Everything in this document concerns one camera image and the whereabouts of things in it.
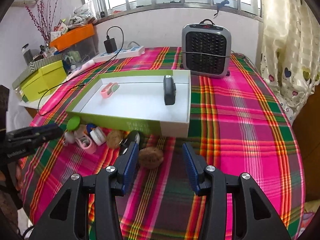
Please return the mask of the white round cap jar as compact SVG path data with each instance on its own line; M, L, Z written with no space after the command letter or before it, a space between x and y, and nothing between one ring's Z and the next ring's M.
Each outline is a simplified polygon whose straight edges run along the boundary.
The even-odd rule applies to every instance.
M106 135L100 127L92 129L90 131L90 136L98 146L101 146L106 142Z

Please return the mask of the green white mushroom toy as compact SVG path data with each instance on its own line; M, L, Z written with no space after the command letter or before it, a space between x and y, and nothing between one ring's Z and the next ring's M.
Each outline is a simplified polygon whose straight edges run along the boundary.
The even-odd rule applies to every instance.
M81 119L78 116L73 116L68 120L67 126L66 126L66 131L63 135L63 144L64 145L75 143L74 132L79 129L80 121L81 121Z

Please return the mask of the brown walnut right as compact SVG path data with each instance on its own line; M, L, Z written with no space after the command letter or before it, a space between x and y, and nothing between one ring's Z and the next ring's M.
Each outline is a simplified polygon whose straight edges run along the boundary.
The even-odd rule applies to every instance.
M139 151L138 162L140 166L148 169L159 167L163 162L163 152L156 147L146 147Z

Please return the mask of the purple dried flower branches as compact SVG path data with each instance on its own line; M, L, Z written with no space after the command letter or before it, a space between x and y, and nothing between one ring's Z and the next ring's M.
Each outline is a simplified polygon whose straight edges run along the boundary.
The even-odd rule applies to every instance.
M33 24L40 32L44 42L49 44L51 41L51 32L53 30L53 23L57 4L59 0L33 0L31 2L23 2Z

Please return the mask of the brown walnut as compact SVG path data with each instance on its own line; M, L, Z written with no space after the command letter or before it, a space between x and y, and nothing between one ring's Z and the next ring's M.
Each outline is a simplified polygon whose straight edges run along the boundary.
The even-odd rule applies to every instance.
M106 144L109 148L117 149L124 138L124 132L120 130L111 130L106 137Z
M159 167L163 162L163 152L156 147L146 147L139 151L138 162L140 166L148 169Z

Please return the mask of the black rectangular device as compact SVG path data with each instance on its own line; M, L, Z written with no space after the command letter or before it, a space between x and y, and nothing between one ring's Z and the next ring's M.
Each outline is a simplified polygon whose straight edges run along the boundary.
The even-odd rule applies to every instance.
M165 75L163 79L164 102L166 106L174 105L176 99L176 86L171 75Z

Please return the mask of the plaid bed cover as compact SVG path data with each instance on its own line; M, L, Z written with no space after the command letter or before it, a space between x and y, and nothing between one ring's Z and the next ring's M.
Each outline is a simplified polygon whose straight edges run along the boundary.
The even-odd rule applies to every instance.
M191 78L188 141L207 163L226 174L249 173L279 213L290 237L301 227L305 182L293 129L259 73L233 55L223 79ZM155 170L140 168L133 190L117 199L125 239L197 239L204 198L195 196L187 178L183 140L147 136L145 146L163 151ZM101 145L88 154L75 144L51 141L22 163L23 207L33 223L73 174L98 173L111 165L117 150Z

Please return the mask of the grey space heater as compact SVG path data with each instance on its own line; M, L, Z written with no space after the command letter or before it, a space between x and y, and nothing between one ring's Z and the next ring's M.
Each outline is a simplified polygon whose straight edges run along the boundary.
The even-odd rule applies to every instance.
M225 27L205 19L182 29L182 66L195 75L223 78L228 73L232 36Z

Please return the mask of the black charger adapter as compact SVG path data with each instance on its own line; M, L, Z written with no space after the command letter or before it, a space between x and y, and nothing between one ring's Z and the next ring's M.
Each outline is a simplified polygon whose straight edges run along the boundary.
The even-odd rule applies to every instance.
M105 50L108 54L114 53L117 51L117 45L114 38L110 38L107 36L106 40L104 41Z

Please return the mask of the heart pattern curtain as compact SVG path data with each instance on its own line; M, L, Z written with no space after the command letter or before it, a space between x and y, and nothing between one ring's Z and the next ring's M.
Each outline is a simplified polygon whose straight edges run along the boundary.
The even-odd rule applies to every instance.
M319 23L304 0L262 0L260 73L290 123L319 85Z

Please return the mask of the wooden wardrobe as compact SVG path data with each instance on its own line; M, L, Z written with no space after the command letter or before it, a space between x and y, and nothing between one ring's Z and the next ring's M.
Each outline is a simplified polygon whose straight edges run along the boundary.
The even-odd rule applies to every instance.
M319 199L319 86L293 122L293 130L302 156L306 201Z

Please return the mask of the yellow green shoe box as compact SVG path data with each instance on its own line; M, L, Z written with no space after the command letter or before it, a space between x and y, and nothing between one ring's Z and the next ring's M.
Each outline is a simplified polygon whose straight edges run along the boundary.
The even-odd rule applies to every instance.
M62 54L56 54L31 62L12 83L12 88L19 92L22 101L33 102L45 92L52 93L55 90L53 87L66 77Z

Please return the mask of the pink grey clip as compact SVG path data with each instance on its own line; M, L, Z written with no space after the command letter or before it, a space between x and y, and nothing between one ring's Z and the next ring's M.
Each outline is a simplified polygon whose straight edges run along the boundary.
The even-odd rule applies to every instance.
M118 83L108 83L101 91L100 94L103 99L109 98L119 88Z
M75 138L78 146L88 154L94 154L97 150L95 142L86 134L83 134L80 138Z

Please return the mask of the white power strip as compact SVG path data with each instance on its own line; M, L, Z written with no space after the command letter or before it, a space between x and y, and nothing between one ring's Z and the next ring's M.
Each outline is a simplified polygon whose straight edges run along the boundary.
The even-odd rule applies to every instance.
M105 52L95 56L92 60L95 63L99 63L99 62L106 62L110 59L114 60L114 59L125 59L129 57L138 57L144 53L145 53L145 47L137 46L130 49L117 50L114 53Z

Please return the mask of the orange lid storage bin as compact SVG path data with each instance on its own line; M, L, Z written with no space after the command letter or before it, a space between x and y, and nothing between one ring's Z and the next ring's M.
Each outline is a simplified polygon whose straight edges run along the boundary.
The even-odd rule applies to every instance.
M87 24L70 30L66 34L50 42L68 65L76 66L86 63L98 54L94 44L95 30L93 24Z

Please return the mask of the black white round disc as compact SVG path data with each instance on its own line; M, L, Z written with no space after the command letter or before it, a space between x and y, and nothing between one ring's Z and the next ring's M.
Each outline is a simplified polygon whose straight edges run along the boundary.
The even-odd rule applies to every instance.
M124 155L132 142L140 144L141 135L137 130L131 131L119 144L119 155Z

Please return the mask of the brown walnut left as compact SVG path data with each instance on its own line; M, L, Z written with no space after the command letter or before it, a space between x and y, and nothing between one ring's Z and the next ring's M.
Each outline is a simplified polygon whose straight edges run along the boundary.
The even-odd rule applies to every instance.
M111 130L106 137L106 144L109 148L117 149L124 138L124 132L120 130Z

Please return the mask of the green white open box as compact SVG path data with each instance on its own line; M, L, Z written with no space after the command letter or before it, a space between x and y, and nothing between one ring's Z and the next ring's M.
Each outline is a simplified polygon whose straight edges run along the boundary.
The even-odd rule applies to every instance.
M163 79L171 75L176 86L175 104L164 102ZM103 99L108 83L119 88ZM145 135L186 138L190 123L191 76L188 70L129 70L99 74L73 99L66 112L85 123Z

